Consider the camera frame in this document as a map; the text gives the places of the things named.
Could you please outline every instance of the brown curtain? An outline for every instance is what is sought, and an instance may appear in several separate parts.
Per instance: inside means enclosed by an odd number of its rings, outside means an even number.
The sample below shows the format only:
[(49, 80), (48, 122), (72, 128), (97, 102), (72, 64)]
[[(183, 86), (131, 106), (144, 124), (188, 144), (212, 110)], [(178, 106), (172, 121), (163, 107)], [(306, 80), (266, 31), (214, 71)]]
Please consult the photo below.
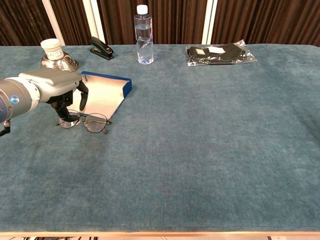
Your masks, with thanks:
[(320, 46), (319, 0), (218, 0), (212, 44)]
[(66, 45), (89, 45), (90, 28), (83, 0), (50, 0)]
[(40, 46), (55, 38), (42, 0), (0, 0), (1, 46)]
[(108, 44), (135, 44), (137, 5), (148, 5), (155, 44), (200, 44), (207, 0), (98, 0)]

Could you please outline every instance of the water bottle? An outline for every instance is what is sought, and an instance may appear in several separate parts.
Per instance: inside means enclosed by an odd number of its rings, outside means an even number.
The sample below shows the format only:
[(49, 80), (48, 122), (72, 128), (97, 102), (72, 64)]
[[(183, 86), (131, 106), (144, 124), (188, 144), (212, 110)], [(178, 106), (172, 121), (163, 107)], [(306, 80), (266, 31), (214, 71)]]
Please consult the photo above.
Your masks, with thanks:
[(147, 5), (136, 6), (134, 28), (138, 62), (151, 64), (154, 61), (154, 42), (152, 32), (152, 17), (148, 14)]

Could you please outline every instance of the table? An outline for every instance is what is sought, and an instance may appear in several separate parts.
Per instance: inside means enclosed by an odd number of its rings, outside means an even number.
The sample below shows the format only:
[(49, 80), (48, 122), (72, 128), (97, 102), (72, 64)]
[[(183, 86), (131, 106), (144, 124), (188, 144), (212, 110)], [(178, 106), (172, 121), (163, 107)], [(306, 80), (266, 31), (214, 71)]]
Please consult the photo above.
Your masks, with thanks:
[[(65, 46), (81, 71), (132, 79), (108, 134), (39, 104), (0, 139), (0, 232), (320, 233), (320, 49), (249, 45), (257, 62), (187, 66), (185, 45)], [(40, 67), (0, 47), (0, 78)]]

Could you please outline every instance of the white jar lid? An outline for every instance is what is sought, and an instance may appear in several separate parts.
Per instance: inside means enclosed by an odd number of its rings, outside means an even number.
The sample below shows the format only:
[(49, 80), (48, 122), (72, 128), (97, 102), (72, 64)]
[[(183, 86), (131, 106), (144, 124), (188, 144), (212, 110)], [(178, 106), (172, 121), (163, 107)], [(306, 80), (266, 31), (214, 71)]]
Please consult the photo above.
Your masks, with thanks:
[(138, 6), (136, 6), (136, 12), (140, 15), (148, 14), (148, 6), (147, 5), (138, 5)]
[(60, 41), (57, 38), (49, 38), (40, 43), (43, 49), (54, 49), (60, 47)]

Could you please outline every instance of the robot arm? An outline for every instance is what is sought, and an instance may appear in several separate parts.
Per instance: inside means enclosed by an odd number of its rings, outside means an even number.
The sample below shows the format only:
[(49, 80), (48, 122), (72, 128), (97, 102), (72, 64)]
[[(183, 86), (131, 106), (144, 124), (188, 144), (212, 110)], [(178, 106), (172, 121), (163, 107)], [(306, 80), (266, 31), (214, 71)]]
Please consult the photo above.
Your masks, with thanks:
[(50, 104), (66, 122), (78, 120), (67, 109), (73, 103), (74, 89), (81, 92), (83, 110), (89, 91), (76, 72), (40, 68), (0, 80), (0, 123), (4, 122), (0, 136), (10, 132), (10, 119), (35, 109), (38, 103)]

